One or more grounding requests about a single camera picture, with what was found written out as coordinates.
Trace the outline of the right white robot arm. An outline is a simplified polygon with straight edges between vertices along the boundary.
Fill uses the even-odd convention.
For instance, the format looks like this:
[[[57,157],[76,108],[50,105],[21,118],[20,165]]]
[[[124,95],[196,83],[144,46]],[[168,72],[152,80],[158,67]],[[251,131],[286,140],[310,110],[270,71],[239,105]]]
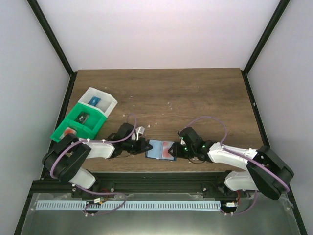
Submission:
[[[201,161],[226,164],[240,171],[227,171],[218,189],[223,194],[231,191],[258,191],[269,199],[277,200],[289,192],[293,170],[268,146],[259,149],[242,149],[206,140],[192,127],[178,133],[179,142],[173,143],[168,153],[176,158],[198,158]]]

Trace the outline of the blue card holder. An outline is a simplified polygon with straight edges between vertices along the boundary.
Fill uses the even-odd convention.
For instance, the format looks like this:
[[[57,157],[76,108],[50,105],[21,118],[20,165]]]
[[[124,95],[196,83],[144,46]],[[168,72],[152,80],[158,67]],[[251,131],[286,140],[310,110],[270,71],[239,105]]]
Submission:
[[[153,149],[145,153],[145,158],[162,160],[161,156],[162,156],[163,142],[164,141],[160,141],[160,140],[149,140],[149,144],[153,146]]]

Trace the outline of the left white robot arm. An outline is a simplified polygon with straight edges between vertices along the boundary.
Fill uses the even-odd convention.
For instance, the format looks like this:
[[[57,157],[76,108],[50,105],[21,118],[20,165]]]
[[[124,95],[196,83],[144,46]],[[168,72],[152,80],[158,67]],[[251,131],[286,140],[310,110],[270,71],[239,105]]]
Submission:
[[[69,133],[45,154],[42,163],[52,178],[90,189],[96,177],[83,168],[85,160],[113,159],[124,151],[131,155],[146,153],[153,146],[143,133],[144,127],[136,128],[129,123],[123,123],[116,133],[102,140],[82,139]]]

